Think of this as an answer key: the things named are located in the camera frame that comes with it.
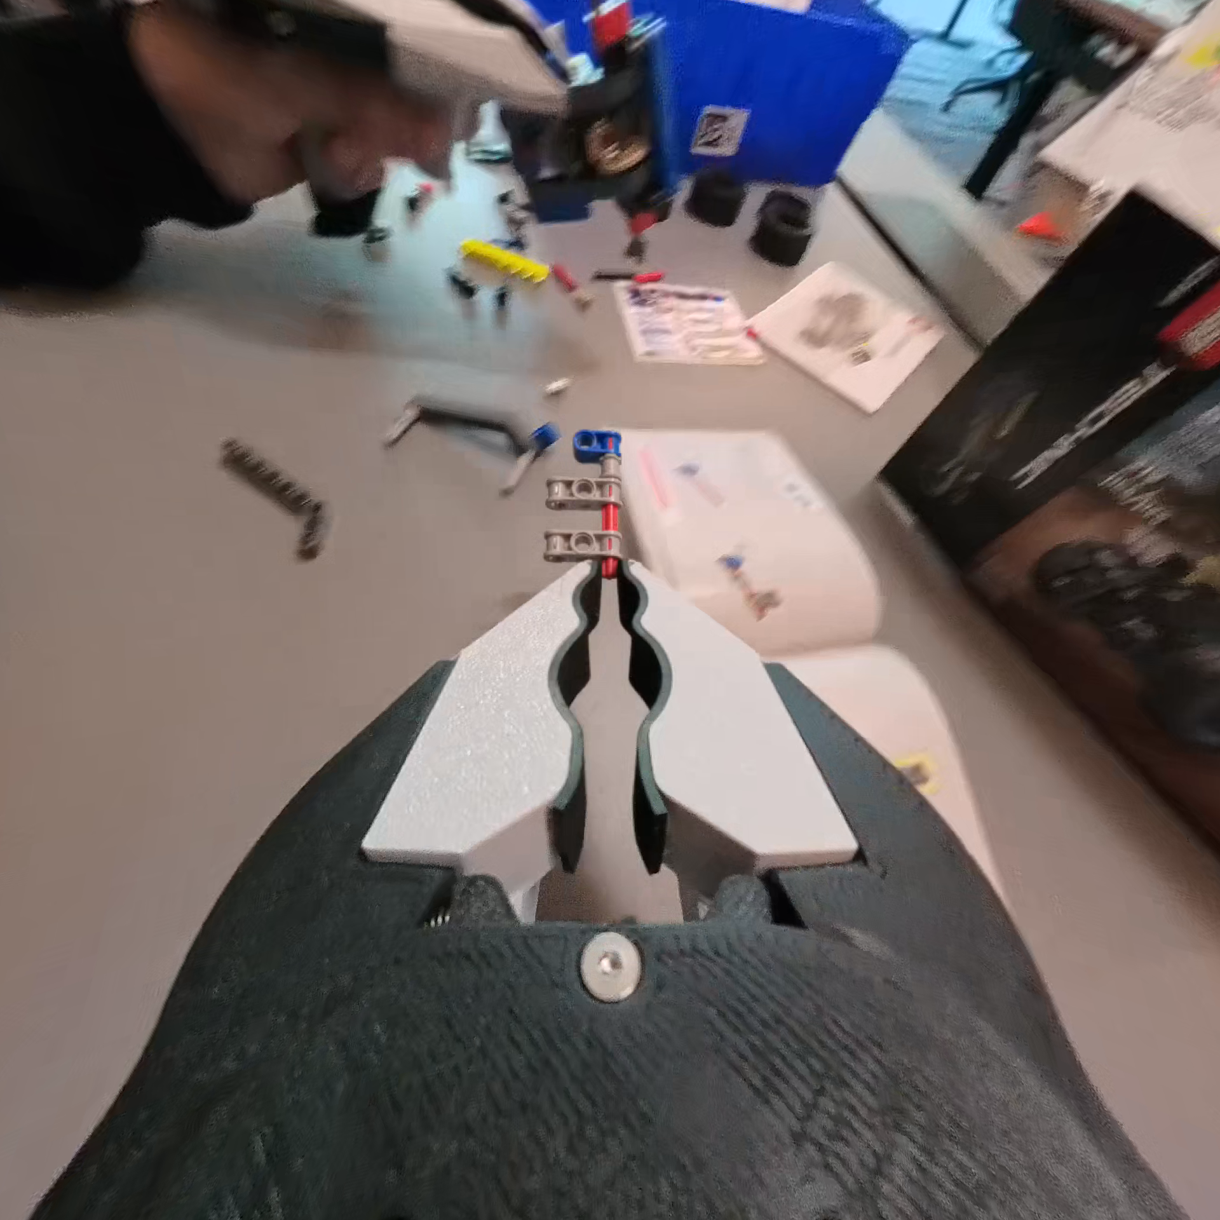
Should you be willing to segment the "blue plastic bin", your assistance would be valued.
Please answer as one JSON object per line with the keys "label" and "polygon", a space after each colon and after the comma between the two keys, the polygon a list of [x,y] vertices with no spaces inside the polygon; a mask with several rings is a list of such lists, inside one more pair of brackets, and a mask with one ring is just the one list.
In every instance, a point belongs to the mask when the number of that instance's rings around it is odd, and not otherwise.
{"label": "blue plastic bin", "polygon": [[663,22],[666,170],[825,187],[910,50],[867,3],[631,3]]}

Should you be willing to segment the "white printed paper sheet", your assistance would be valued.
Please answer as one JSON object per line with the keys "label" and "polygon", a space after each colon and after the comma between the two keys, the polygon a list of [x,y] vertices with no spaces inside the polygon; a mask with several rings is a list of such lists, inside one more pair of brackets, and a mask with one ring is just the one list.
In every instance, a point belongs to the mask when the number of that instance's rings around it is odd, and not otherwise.
{"label": "white printed paper sheet", "polygon": [[886,406],[944,337],[933,319],[839,262],[819,265],[747,328],[866,415]]}

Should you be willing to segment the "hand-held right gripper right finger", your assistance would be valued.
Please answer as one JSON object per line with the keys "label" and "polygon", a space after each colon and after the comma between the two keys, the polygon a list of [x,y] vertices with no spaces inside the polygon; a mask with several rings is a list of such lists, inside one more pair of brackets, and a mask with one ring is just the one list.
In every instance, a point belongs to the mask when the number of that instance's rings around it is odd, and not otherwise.
{"label": "hand-held right gripper right finger", "polygon": [[683,898],[728,876],[853,861],[860,843],[755,648],[624,559],[636,736],[633,828],[649,872]]}

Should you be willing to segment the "black table leg frame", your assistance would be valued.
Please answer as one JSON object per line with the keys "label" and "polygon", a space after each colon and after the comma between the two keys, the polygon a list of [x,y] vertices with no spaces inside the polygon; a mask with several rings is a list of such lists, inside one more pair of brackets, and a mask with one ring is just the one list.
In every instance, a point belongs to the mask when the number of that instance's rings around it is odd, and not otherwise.
{"label": "black table leg frame", "polygon": [[1067,81],[1100,97],[1124,81],[1170,33],[1145,3],[1016,1],[1008,20],[1019,64],[1006,75],[977,76],[955,86],[942,114],[970,97],[997,92],[1006,119],[964,180],[981,201],[1033,128],[1033,122]]}

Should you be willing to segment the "lego vehicle assembly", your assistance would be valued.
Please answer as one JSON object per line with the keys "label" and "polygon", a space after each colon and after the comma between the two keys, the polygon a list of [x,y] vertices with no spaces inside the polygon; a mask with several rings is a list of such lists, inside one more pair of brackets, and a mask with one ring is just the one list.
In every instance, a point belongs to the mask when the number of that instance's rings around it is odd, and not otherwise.
{"label": "lego vehicle assembly", "polygon": [[555,119],[502,111],[513,164],[542,223],[583,222],[613,201],[627,223],[624,255],[642,265],[681,178],[667,25],[622,1],[591,3],[583,28],[580,53],[569,50],[563,22],[544,28],[544,64],[566,106]]}

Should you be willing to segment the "lego set box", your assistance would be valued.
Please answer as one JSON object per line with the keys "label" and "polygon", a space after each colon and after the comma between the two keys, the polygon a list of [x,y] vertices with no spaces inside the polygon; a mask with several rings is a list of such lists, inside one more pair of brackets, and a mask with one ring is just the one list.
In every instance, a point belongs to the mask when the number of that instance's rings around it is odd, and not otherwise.
{"label": "lego set box", "polygon": [[1130,190],[883,469],[1108,743],[1219,840],[1219,251]]}

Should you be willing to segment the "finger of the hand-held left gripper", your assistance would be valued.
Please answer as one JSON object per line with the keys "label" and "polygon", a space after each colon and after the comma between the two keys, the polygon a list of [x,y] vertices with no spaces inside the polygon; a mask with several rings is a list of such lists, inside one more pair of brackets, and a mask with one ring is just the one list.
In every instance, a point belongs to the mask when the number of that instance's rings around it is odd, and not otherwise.
{"label": "finger of the hand-held left gripper", "polygon": [[382,36],[378,72],[408,95],[455,108],[497,101],[564,117],[571,109],[566,42],[527,1],[347,1],[339,9]]}

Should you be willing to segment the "black lego beam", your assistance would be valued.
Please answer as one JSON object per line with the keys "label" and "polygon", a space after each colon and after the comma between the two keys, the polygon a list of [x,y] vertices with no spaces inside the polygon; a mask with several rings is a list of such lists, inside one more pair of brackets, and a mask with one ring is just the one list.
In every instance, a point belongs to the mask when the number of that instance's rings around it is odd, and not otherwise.
{"label": "black lego beam", "polygon": [[222,465],[297,522],[299,559],[314,561],[321,556],[332,525],[330,506],[324,498],[236,437],[222,442]]}

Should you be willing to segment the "grey lego frame piece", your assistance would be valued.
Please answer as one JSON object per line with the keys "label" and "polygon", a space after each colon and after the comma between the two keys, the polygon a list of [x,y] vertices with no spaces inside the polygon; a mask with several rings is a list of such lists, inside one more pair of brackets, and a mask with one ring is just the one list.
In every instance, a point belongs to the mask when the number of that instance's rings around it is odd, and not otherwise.
{"label": "grey lego frame piece", "polygon": [[408,431],[422,422],[467,426],[507,437],[514,464],[500,487],[502,497],[511,497],[536,459],[557,447],[561,439],[557,422],[546,419],[539,408],[513,408],[441,392],[417,392],[383,436],[383,448],[389,450],[400,444]]}

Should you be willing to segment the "blue printed leaflet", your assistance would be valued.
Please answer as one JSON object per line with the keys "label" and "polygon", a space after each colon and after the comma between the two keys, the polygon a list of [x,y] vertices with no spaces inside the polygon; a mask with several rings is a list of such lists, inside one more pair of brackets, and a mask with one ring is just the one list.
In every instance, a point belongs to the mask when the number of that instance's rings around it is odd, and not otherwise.
{"label": "blue printed leaflet", "polygon": [[613,294],[630,353],[639,364],[721,369],[767,361],[738,298],[725,289],[617,281]]}

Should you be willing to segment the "open lego instruction booklet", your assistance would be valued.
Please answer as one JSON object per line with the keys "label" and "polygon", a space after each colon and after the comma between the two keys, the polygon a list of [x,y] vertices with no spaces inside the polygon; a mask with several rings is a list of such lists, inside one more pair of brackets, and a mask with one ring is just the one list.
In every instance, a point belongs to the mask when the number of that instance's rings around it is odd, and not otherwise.
{"label": "open lego instruction booklet", "polygon": [[1002,893],[949,715],[924,673],[877,640],[877,570],[786,442],[633,430],[621,456],[644,565],[763,661],[786,665],[894,764]]}

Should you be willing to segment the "red axle lego subassembly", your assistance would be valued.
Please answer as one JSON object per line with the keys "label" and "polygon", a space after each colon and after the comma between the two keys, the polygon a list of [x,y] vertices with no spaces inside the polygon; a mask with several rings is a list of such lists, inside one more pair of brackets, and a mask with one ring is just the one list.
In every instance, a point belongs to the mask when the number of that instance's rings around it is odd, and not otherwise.
{"label": "red axle lego subassembly", "polygon": [[599,525],[550,528],[542,534],[542,558],[553,564],[600,562],[605,581],[617,579],[624,556],[622,512],[622,436],[610,430],[581,430],[572,437],[572,476],[550,476],[546,506],[553,512],[597,514]]}

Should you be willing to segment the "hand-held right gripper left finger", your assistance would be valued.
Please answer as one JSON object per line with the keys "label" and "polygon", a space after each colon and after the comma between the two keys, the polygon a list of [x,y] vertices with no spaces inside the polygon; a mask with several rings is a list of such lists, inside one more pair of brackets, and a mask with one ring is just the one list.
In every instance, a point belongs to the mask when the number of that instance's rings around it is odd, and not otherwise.
{"label": "hand-held right gripper left finger", "polygon": [[572,704],[591,678],[602,570],[578,562],[452,662],[361,843],[374,862],[492,876],[521,920],[574,872],[586,750]]}

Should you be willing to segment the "person's left forearm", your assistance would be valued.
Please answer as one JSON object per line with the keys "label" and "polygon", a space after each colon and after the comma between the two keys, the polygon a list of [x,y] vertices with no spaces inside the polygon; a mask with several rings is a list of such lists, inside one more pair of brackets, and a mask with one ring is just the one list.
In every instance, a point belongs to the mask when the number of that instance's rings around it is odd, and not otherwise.
{"label": "person's left forearm", "polygon": [[4,17],[2,287],[102,290],[163,222],[249,220],[153,100],[128,47],[135,8]]}

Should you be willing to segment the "person's left hand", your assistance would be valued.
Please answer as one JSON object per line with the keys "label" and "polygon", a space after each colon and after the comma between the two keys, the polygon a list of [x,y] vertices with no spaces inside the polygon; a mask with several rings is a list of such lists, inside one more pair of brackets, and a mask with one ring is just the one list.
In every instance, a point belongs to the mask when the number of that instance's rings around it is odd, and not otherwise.
{"label": "person's left hand", "polygon": [[450,176],[452,111],[375,72],[235,36],[183,3],[139,6],[127,39],[164,117],[236,203],[303,181],[358,198],[397,161]]}

